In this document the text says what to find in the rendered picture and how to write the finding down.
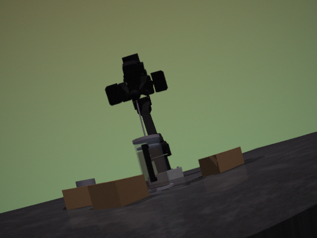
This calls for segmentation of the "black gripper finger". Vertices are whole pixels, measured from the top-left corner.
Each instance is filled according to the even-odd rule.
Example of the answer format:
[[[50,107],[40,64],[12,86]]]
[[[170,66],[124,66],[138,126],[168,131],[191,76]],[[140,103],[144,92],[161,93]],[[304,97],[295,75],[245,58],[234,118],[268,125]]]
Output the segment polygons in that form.
[[[120,92],[120,98],[123,102],[132,100],[126,82],[119,83],[117,87]]]
[[[149,95],[154,93],[154,88],[150,76],[141,77],[141,84],[139,86],[139,91],[143,95]],[[152,89],[151,89],[152,88]]]

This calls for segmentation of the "dark grey cylinder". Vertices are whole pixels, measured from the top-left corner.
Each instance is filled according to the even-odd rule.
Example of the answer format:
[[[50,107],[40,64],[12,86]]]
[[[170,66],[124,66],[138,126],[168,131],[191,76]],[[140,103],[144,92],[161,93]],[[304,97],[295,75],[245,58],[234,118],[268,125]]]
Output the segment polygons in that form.
[[[95,179],[85,179],[83,181],[76,181],[76,187],[83,187],[83,186],[88,186],[88,185],[93,185],[96,184]]]

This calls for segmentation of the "french press coffee maker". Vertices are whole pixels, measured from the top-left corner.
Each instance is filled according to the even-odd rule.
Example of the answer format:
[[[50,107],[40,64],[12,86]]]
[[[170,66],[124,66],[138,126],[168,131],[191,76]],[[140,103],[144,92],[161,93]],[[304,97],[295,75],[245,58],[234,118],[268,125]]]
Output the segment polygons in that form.
[[[144,133],[144,137],[134,139],[132,142],[136,150],[141,174],[144,174],[145,177],[148,192],[160,191],[172,187],[174,186],[174,183],[171,183],[169,178],[168,168],[160,143],[160,135],[145,135],[137,102],[140,98],[140,92],[138,90],[133,90],[130,93],[130,97],[132,100],[136,101]]]

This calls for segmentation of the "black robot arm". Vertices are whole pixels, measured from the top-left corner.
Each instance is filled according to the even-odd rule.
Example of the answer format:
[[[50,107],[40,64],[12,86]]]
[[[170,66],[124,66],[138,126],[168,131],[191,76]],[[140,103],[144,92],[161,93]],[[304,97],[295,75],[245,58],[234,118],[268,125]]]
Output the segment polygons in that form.
[[[138,53],[132,54],[132,55],[129,55],[126,57],[122,57],[122,60],[123,60],[122,70],[123,70],[123,74],[124,74],[124,76],[123,76],[124,82],[126,82],[129,79],[141,77],[141,75],[142,75],[142,77],[147,76],[146,69],[144,68],[143,62],[140,62]],[[172,155],[171,150],[169,148],[169,144],[166,141],[164,141],[164,139],[160,133],[157,133],[155,126],[154,126],[154,123],[153,123],[153,120],[152,120],[152,117],[151,117],[151,114],[150,114],[151,110],[152,110],[151,109],[152,103],[151,103],[150,96],[147,95],[146,97],[142,97],[142,98],[138,99],[137,102],[138,102],[138,106],[139,106],[139,110],[140,110],[140,115],[142,116],[143,122],[144,122],[145,127],[146,127],[147,134],[148,135],[154,135],[154,134],[160,135],[160,143],[162,146],[162,150],[163,150],[163,154],[165,157],[167,168],[168,168],[168,170],[172,170],[170,168],[170,163],[168,160],[168,156]],[[132,103],[134,105],[134,109],[137,110],[137,113],[139,114],[136,101],[132,100]]]

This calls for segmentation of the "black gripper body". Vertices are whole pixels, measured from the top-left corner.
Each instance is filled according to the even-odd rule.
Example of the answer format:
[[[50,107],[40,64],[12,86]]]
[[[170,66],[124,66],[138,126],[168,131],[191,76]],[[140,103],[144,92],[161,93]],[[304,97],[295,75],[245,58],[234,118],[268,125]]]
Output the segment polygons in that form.
[[[152,85],[154,85],[156,92],[160,92],[160,91],[164,91],[164,90],[168,89],[165,75],[164,75],[164,72],[162,70],[152,72],[150,74],[152,77]],[[131,93],[131,91],[133,91],[133,90],[139,91],[139,86],[141,84],[140,78],[141,77],[136,77],[136,78],[129,79],[126,81],[129,93]],[[119,89],[118,89],[116,83],[113,85],[107,86],[105,88],[105,92],[106,92],[107,97],[108,97],[109,105],[114,106],[114,105],[117,105],[118,103],[122,102],[122,100],[120,98],[120,94],[119,94],[120,92],[119,92]]]

